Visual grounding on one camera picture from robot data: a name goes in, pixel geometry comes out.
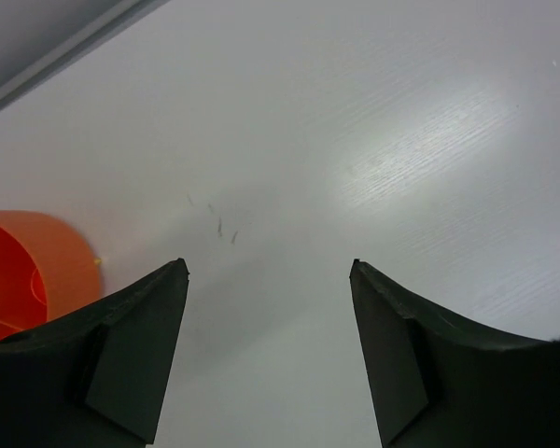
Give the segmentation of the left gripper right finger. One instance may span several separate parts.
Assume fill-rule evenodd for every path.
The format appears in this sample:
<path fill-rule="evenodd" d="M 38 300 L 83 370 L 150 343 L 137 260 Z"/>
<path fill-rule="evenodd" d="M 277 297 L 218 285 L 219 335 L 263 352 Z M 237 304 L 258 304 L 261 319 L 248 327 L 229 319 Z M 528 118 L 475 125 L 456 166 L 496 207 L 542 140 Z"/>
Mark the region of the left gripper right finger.
<path fill-rule="evenodd" d="M 560 338 L 480 324 L 361 260 L 350 285 L 384 447 L 560 447 Z"/>

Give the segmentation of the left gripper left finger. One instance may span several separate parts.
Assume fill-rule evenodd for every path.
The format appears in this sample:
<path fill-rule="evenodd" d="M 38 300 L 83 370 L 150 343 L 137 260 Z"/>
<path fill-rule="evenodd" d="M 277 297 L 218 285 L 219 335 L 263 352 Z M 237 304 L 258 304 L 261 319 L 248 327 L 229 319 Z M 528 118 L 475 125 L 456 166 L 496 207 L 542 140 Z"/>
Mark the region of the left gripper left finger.
<path fill-rule="evenodd" d="M 152 444 L 188 288 L 176 259 L 0 341 L 0 447 Z"/>

